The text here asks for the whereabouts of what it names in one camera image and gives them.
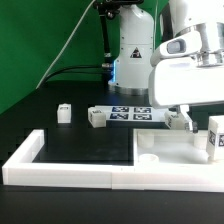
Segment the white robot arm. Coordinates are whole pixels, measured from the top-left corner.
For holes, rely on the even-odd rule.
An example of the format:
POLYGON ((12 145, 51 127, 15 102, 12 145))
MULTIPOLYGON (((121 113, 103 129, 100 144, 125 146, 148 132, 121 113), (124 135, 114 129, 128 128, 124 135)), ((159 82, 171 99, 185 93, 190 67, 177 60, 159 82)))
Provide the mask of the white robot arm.
POLYGON ((165 41, 151 50, 136 6, 121 12, 121 50, 109 86, 144 94, 155 109, 177 111, 193 133, 191 106, 224 102, 224 0, 169 0, 160 13, 165 41))

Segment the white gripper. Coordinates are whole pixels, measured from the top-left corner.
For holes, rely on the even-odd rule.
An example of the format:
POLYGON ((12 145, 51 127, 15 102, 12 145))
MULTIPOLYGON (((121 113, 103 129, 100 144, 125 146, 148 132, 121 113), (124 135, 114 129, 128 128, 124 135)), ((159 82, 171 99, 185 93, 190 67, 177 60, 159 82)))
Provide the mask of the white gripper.
POLYGON ((149 76, 148 90, 154 108, 181 105, 185 130, 197 133, 188 105, 224 102, 224 66, 197 67, 190 57, 162 60, 149 76))

